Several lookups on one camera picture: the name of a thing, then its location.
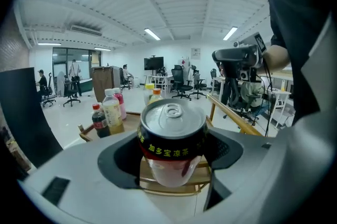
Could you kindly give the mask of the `wooden trolley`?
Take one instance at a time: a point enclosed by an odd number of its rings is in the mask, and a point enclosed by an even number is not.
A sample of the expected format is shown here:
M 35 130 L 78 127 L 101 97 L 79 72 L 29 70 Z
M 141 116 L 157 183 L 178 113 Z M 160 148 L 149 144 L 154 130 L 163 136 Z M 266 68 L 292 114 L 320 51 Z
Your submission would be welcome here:
M 240 128 L 240 133 L 248 134 L 248 135 L 256 135 L 263 136 L 258 130 L 256 130 L 253 126 L 247 124 L 245 120 L 239 118 L 239 116 L 234 113 L 228 106 L 224 105 L 217 98 L 207 95 L 207 99 L 211 102 L 211 112 L 210 116 L 206 116 L 206 122 L 208 127 L 213 127 L 213 117 L 218 107 L 222 112 L 225 113 L 230 119 L 232 119 L 237 126 Z M 136 127 L 140 123 L 140 113 L 129 112 L 127 111 L 126 120 L 124 120 L 124 129 L 125 131 L 135 130 Z M 98 139 L 97 132 L 91 124 L 87 128 L 83 128 L 82 125 L 78 125 L 80 130 L 79 136 L 86 142 Z M 192 196 L 197 195 L 201 192 L 203 188 L 205 188 L 211 182 L 211 169 L 203 156 L 201 161 L 196 166 L 194 173 L 192 174 L 189 181 L 180 187 L 176 188 L 168 188 L 161 186 L 153 177 L 150 172 L 150 168 L 148 164 L 145 162 L 145 158 L 143 157 L 140 164 L 140 186 L 144 189 L 145 192 L 154 195 L 161 196 Z

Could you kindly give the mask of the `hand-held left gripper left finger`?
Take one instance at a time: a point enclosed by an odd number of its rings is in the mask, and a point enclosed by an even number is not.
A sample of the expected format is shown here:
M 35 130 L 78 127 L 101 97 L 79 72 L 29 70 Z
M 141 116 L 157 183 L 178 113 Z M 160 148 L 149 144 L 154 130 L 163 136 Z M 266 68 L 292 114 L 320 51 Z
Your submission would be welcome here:
M 61 151 L 20 186 L 56 224 L 172 224 L 140 187 L 142 156 L 129 131 Z

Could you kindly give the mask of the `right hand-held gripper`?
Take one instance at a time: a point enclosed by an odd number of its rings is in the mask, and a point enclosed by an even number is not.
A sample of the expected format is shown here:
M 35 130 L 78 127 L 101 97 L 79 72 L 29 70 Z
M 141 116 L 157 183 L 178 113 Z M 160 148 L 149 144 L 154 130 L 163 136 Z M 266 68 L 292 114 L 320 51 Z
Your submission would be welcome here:
M 261 34 L 256 32 L 242 41 L 234 42 L 233 46 L 243 53 L 239 79 L 245 82 L 256 82 L 257 69 L 263 66 L 263 55 L 266 52 Z M 235 48 L 219 49 L 212 53 L 212 58 L 222 76 L 236 78 Z

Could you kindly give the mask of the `dark oval table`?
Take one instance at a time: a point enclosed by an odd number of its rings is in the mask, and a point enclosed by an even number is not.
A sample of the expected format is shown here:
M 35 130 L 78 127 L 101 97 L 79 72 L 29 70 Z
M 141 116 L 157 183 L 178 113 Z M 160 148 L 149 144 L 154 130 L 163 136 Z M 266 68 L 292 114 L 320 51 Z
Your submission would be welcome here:
M 92 79 L 89 78 L 89 79 L 80 80 L 80 89 L 81 89 L 81 92 L 83 93 L 92 91 L 93 90 Z

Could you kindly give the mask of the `orange juice bottle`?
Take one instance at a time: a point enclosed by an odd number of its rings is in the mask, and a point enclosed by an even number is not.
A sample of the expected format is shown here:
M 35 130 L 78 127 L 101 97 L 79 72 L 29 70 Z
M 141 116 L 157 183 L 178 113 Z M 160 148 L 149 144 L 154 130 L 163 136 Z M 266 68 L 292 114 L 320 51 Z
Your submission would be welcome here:
M 163 97 L 161 95 L 161 89 L 160 88 L 153 88 L 152 89 L 152 95 L 149 99 L 148 104 L 151 104 L 155 101 L 159 101 L 159 100 L 162 100 L 162 99 L 163 99 Z
M 150 99 L 153 95 L 153 89 L 155 88 L 155 85 L 153 83 L 148 83 L 144 85 L 144 102 L 145 105 L 148 105 L 150 102 Z

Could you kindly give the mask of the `ceiling air conditioner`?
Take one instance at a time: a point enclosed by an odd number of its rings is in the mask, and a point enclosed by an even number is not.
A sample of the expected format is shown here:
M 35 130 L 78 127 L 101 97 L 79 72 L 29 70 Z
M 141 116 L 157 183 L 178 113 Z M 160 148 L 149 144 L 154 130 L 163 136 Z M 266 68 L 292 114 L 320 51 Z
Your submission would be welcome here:
M 71 25 L 70 31 L 82 33 L 82 34 L 88 34 L 88 35 L 92 35 L 92 36 L 98 36 L 98 37 L 102 36 L 102 33 L 98 30 L 94 30 L 94 29 L 91 29 L 91 28 L 82 27 L 82 26 L 78 26 L 78 25 Z

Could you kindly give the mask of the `red drink can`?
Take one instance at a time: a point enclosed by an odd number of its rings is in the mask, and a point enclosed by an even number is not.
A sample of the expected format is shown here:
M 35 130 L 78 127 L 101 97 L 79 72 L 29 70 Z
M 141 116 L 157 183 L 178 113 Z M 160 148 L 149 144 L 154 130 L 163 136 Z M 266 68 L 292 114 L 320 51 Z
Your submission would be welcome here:
M 141 113 L 137 138 L 155 180 L 170 188 L 186 184 L 202 158 L 208 132 L 206 114 L 191 101 L 149 103 Z

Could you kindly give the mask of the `black office chair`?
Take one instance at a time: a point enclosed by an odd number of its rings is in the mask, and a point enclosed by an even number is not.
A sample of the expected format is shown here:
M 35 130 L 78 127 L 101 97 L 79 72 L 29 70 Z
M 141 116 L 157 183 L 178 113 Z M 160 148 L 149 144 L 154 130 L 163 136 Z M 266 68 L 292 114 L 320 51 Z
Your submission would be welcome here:
M 48 80 L 48 86 L 44 89 L 44 99 L 42 100 L 42 107 L 44 108 L 46 104 L 49 104 L 49 106 L 53 106 L 53 104 L 56 102 L 55 97 L 52 98 L 53 90 L 51 87 L 51 80 L 52 80 L 52 73 L 48 74 L 49 80 Z
M 191 101 L 191 97 L 186 94 L 187 91 L 191 91 L 193 89 L 193 86 L 190 85 L 191 81 L 187 80 L 185 82 L 183 77 L 183 68 L 180 65 L 175 65 L 173 69 L 171 69 L 172 76 L 173 76 L 173 89 L 177 92 L 175 96 L 172 96 L 172 98 L 186 98 L 189 101 Z
M 252 126 L 255 125 L 257 115 L 263 103 L 264 87 L 258 82 L 239 82 L 230 78 L 229 87 L 231 94 L 228 105 L 241 118 L 246 119 Z
M 120 89 L 123 91 L 124 88 L 131 89 L 129 78 L 124 77 L 123 69 L 120 68 Z
M 70 104 L 73 106 L 73 102 L 81 103 L 81 100 L 78 99 L 75 95 L 77 94 L 77 89 L 72 89 L 73 82 L 65 82 L 64 83 L 64 97 L 67 98 L 67 101 L 63 104 L 65 107 L 66 104 Z
M 200 90 L 205 89 L 207 84 L 203 83 L 204 79 L 200 78 L 200 72 L 196 69 L 196 66 L 192 65 L 191 69 L 193 71 L 194 89 L 196 91 L 190 93 L 189 96 L 191 97 L 192 95 L 195 95 L 196 99 L 199 99 L 200 96 L 206 97 L 206 95 L 200 92 Z
M 216 69 L 213 68 L 211 71 L 210 71 L 210 74 L 211 74 L 211 91 L 210 93 L 214 93 L 214 92 L 220 92 L 220 89 L 221 89 L 221 83 L 216 80 L 217 79 L 217 72 L 216 72 Z

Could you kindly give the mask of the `person's black shirt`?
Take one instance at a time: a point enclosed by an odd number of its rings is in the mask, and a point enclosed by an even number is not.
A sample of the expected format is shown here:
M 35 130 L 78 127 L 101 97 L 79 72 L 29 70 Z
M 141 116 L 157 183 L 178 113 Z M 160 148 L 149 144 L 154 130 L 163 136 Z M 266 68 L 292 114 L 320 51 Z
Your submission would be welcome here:
M 270 24 L 273 32 L 271 45 L 285 48 L 290 57 L 293 75 L 294 122 L 319 111 L 319 106 L 301 69 L 309 59 L 332 10 L 334 0 L 268 0 Z

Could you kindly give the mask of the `grey draped coat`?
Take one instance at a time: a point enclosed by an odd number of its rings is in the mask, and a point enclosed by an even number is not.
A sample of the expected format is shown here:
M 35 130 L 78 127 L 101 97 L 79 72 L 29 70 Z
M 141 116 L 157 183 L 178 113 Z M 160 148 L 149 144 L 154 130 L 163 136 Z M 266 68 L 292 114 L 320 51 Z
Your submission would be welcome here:
M 65 97 L 67 93 L 66 77 L 63 71 L 59 72 L 57 75 L 57 90 L 56 94 L 58 97 Z

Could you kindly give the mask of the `person's right forearm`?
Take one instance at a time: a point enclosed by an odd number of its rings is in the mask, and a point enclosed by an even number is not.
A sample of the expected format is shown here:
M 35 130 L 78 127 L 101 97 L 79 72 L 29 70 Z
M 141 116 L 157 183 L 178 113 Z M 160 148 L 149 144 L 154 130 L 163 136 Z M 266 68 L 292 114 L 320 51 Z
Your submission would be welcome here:
M 290 57 L 288 51 L 277 45 L 271 45 L 263 54 L 263 61 L 266 68 L 260 67 L 257 70 L 258 74 L 263 74 L 265 70 L 267 73 L 277 72 L 290 64 Z

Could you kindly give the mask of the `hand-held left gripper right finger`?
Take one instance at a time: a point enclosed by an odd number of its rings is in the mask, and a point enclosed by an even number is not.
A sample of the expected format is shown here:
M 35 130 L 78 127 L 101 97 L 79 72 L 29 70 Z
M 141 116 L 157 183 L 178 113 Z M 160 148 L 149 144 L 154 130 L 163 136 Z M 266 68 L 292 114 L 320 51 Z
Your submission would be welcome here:
M 275 138 L 211 128 L 237 141 L 243 154 L 213 172 L 210 193 L 196 224 L 337 223 L 337 112 L 316 113 Z

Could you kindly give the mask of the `pink drink bottle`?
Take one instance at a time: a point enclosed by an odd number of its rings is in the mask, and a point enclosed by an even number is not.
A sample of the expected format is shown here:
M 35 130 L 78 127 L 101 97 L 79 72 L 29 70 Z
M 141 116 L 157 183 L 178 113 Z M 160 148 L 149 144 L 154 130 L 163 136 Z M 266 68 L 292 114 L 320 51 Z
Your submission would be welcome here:
M 121 93 L 121 89 L 120 88 L 113 88 L 113 95 L 119 101 L 121 117 L 122 117 L 123 120 L 125 120 L 127 114 L 126 114 L 126 110 L 125 110 L 124 98 L 123 98 L 123 95 Z

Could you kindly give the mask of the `dark cola bottle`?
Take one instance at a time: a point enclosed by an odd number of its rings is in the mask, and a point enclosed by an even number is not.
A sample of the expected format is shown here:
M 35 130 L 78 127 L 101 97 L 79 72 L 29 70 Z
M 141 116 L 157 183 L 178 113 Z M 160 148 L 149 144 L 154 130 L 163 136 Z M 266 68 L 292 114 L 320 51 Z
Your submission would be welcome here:
M 105 118 L 105 114 L 99 103 L 95 103 L 92 105 L 93 114 L 92 121 L 94 128 L 97 131 L 97 135 L 100 138 L 108 137 L 110 135 L 110 130 L 107 125 L 107 120 Z

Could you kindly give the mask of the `black wall monitor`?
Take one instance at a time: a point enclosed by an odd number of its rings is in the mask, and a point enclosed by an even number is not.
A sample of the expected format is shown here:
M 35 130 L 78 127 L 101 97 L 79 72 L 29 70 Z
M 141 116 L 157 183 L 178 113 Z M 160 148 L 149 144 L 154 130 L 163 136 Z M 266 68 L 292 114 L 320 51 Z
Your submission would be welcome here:
M 164 57 L 144 58 L 144 70 L 158 70 L 164 67 Z

